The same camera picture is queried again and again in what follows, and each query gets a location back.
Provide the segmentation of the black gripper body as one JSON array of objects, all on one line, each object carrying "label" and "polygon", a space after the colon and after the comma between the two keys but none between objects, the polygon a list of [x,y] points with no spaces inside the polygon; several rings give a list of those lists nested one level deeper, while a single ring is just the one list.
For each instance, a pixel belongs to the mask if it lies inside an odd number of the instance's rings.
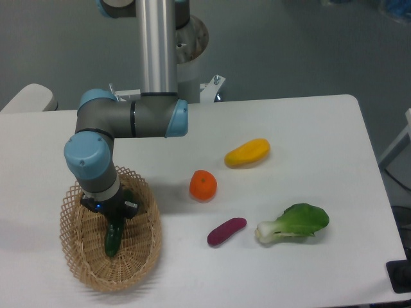
[{"label": "black gripper body", "polygon": [[124,204],[124,196],[123,196],[123,188],[120,187],[118,191],[109,199],[106,200],[97,200],[93,196],[88,196],[94,198],[99,204],[99,213],[107,219],[109,224],[113,225],[124,225],[125,224],[125,217],[123,216],[123,204]]}]

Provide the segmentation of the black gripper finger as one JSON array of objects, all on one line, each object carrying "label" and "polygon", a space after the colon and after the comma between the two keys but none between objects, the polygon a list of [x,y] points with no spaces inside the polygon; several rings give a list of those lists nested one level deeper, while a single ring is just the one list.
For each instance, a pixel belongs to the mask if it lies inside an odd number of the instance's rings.
[{"label": "black gripper finger", "polygon": [[85,193],[80,198],[80,204],[93,213],[99,213],[100,204],[92,197],[88,197]]},{"label": "black gripper finger", "polygon": [[125,200],[122,209],[123,216],[127,219],[132,219],[137,214],[138,209],[138,204]]}]

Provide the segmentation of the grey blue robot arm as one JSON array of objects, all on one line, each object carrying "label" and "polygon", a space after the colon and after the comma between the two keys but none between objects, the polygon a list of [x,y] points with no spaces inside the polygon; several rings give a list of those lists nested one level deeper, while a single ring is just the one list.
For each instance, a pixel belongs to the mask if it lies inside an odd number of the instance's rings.
[{"label": "grey blue robot arm", "polygon": [[103,15],[138,21],[143,84],[137,100],[88,90],[80,100],[74,135],[64,157],[83,190],[81,204],[111,223],[134,217],[112,156],[117,138],[182,137],[188,104],[177,94],[176,30],[189,22],[188,1],[98,1]]}]

